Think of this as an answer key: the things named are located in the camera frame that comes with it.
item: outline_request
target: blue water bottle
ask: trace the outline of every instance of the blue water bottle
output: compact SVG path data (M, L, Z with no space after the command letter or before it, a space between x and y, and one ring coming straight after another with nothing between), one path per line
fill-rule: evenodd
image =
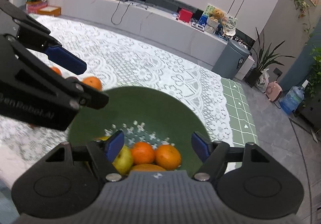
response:
M308 83L309 82L305 80L302 86L293 86L286 96L280 100L280 105L287 115L296 110L304 100L304 88Z

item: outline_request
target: basket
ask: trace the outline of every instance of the basket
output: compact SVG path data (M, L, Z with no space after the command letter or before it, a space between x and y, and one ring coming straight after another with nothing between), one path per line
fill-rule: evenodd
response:
M215 28L215 29L219 26L219 22L213 21L213 20L210 19L210 18L208 18L208 19L206 20L206 23L207 23L209 26L211 26L211 27L213 27L213 28Z
M180 152L179 169L189 176L202 165L191 144L194 131L209 138L208 133L185 104L172 96L145 87L126 86L106 91L110 102L105 108L83 107L75 117L68 139L73 146L86 145L93 139L111 135L117 130L125 134L125 145L149 142L155 148L171 144Z
M210 34L214 34L215 31L216 31L216 28L214 28L214 27L212 27L212 26L209 26L209 25L205 25L204 31L205 31L205 32L208 32L208 33L210 33Z

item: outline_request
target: vase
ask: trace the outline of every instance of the vase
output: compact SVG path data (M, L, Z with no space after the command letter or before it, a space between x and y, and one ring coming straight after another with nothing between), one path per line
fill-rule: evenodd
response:
M257 70L256 68L254 68L251 73L248 75L248 77L245 79L245 82L250 86L253 87L257 80L260 78L261 76L261 72L259 70Z

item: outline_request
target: green checkered mat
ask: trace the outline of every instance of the green checkered mat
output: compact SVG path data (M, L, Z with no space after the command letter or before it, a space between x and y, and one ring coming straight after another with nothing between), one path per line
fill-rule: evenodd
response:
M230 79L221 79L226 108L230 115L235 147L244 147L247 142L258 144L254 121L242 85Z

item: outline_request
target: trash can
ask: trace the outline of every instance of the trash can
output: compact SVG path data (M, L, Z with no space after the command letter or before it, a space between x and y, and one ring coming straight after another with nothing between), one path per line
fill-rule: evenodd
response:
M234 40L229 40L212 72L223 78L233 79L250 55L249 50Z

